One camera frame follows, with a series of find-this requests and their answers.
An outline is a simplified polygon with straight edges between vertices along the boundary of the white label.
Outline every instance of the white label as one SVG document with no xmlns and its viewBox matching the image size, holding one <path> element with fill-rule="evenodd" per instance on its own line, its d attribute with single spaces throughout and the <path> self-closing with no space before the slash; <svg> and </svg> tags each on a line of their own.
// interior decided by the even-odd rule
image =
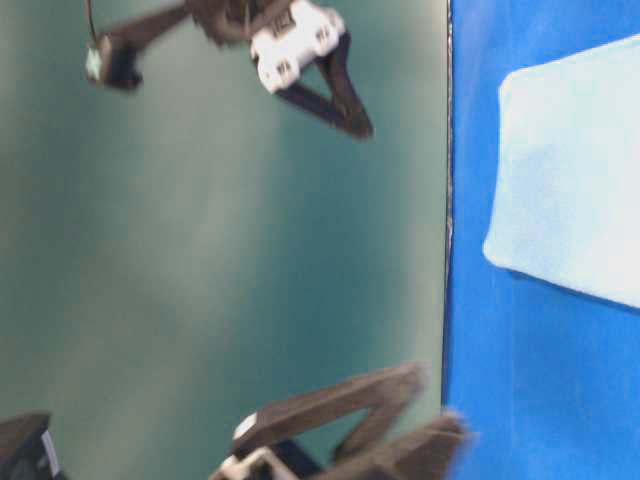
<svg viewBox="0 0 640 480">
<path fill-rule="evenodd" d="M 44 449 L 47 452 L 47 457 L 49 457 L 49 468 L 51 468 L 51 476 L 55 477 L 58 473 L 60 473 L 60 465 L 58 464 L 56 449 L 53 448 L 53 439 L 51 438 L 49 430 L 45 431 L 40 438 L 42 439 L 42 443 L 44 443 Z"/>
<path fill-rule="evenodd" d="M 242 437 L 245 433 L 247 433 L 253 426 L 256 424 L 256 420 L 258 419 L 258 414 L 254 413 L 245 418 L 240 425 L 236 427 L 235 432 L 233 433 L 233 439 L 237 440 Z"/>
</svg>

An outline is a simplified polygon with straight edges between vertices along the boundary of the teal wall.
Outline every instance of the teal wall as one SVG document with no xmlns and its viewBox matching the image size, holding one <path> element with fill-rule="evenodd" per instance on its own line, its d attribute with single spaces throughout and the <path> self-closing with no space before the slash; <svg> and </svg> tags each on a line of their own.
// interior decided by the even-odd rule
<svg viewBox="0 0 640 480">
<path fill-rule="evenodd" d="M 95 3 L 101 25 L 162 5 Z M 399 3 L 333 3 L 359 144 L 191 22 L 127 97 L 85 82 L 79 0 L 2 2 L 0 417 L 52 410 L 75 479 L 204 479 L 247 413 L 401 361 L 433 376 L 399 429 L 436 413 L 446 6 Z"/>
</svg>

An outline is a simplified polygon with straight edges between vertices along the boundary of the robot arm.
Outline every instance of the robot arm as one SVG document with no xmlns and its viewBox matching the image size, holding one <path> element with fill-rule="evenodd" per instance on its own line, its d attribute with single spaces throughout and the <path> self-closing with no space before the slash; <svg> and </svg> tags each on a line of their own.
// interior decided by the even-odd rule
<svg viewBox="0 0 640 480">
<path fill-rule="evenodd" d="M 423 388 L 415 364 L 356 377 L 278 402 L 236 429 L 231 456 L 210 480 L 441 480 L 466 432 L 444 414 L 420 429 L 378 445 Z M 352 412 L 368 409 L 322 469 L 291 437 Z"/>
<path fill-rule="evenodd" d="M 138 54 L 188 16 L 184 5 L 176 5 L 95 35 L 90 0 L 87 10 L 95 42 L 87 55 L 87 78 L 124 91 L 135 90 L 142 82 L 135 69 Z"/>
</svg>

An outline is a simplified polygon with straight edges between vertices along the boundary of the light blue towel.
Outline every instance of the light blue towel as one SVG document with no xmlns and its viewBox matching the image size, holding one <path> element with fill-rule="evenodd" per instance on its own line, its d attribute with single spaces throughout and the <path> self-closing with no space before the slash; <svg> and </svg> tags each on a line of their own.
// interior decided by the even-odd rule
<svg viewBox="0 0 640 480">
<path fill-rule="evenodd" d="M 484 254 L 640 307 L 640 35 L 511 73 Z"/>
</svg>

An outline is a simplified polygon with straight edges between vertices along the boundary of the blue surface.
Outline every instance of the blue surface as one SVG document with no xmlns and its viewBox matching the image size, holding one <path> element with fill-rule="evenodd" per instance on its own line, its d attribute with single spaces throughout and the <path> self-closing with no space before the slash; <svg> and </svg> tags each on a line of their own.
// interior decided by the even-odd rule
<svg viewBox="0 0 640 480">
<path fill-rule="evenodd" d="M 498 86 L 640 32 L 632 1 L 453 1 L 454 246 L 446 403 L 478 432 L 457 479 L 640 478 L 640 311 L 493 267 Z"/>
</svg>

